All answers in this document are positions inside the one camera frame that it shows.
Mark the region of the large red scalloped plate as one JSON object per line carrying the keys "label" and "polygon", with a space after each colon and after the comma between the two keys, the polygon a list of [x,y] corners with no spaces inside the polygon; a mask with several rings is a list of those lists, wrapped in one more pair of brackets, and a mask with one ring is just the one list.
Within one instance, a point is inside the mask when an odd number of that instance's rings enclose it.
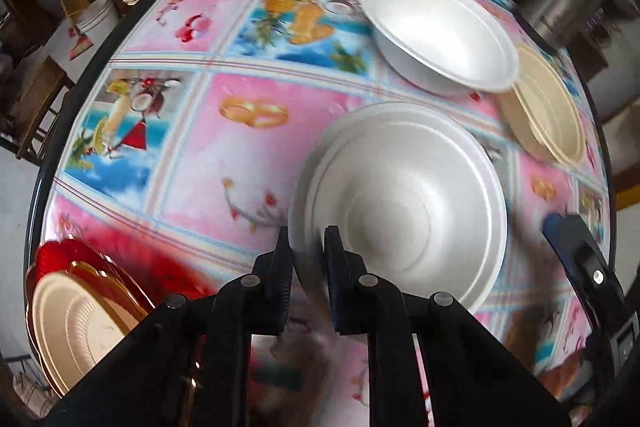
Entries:
{"label": "large red scalloped plate", "polygon": [[80,239],[42,244],[25,274],[26,327],[47,382],[62,397],[172,294],[191,300],[216,286],[166,257],[137,282]]}

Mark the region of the beige paper plate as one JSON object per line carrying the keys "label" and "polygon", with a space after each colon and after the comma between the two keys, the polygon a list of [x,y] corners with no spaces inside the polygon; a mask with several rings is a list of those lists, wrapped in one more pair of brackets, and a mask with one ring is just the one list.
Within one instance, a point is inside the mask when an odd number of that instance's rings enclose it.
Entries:
{"label": "beige paper plate", "polygon": [[30,316],[56,391],[66,395],[147,315],[126,286],[90,265],[41,277]]}

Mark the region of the white foam bowl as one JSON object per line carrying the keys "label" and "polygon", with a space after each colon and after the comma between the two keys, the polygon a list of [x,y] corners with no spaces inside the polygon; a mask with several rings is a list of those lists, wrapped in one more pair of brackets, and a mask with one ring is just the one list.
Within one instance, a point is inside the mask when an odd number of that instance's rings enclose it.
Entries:
{"label": "white foam bowl", "polygon": [[359,0],[382,57],[441,96],[509,91],[520,72],[512,39],[474,0]]}
{"label": "white foam bowl", "polygon": [[497,280],[508,235],[501,183],[480,142],[435,109],[399,102],[338,118],[299,168],[288,241],[322,314],[330,225],[368,271],[410,295],[446,291],[470,312]]}

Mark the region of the colourful pink patterned tablecloth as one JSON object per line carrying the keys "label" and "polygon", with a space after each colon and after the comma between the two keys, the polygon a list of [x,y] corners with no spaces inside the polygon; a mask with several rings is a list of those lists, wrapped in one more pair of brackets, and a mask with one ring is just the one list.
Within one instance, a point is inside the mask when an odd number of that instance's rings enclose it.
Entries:
{"label": "colourful pink patterned tablecloth", "polygon": [[[517,44],[510,0],[475,0]],[[137,282],[166,257],[216,286],[250,269],[288,222],[305,156],[358,108],[409,102],[480,141],[506,199],[501,270],[477,320],[549,389],[577,384],[590,328],[541,235],[578,211],[608,245],[604,156],[566,51],[549,58],[586,138],[575,168],[539,161],[484,91],[441,96],[378,55],[357,0],[156,0],[96,77],[53,180],[43,242],[80,239]]]}

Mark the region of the wooden chair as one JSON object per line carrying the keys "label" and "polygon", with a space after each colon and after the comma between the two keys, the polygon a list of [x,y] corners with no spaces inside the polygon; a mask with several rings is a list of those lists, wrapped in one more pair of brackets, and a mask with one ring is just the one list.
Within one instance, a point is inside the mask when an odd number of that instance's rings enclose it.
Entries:
{"label": "wooden chair", "polygon": [[65,70],[47,56],[20,93],[11,94],[9,87],[2,87],[1,147],[18,160],[41,166],[60,117],[54,102],[62,95],[65,103],[75,86]]}

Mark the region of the white plastic bucket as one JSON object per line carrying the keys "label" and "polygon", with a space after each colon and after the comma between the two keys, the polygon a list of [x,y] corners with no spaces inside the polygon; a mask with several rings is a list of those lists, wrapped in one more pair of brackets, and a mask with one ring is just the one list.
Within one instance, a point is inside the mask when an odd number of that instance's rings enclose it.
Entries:
{"label": "white plastic bucket", "polygon": [[76,26],[96,46],[116,27],[120,14],[112,0],[94,0],[78,16]]}

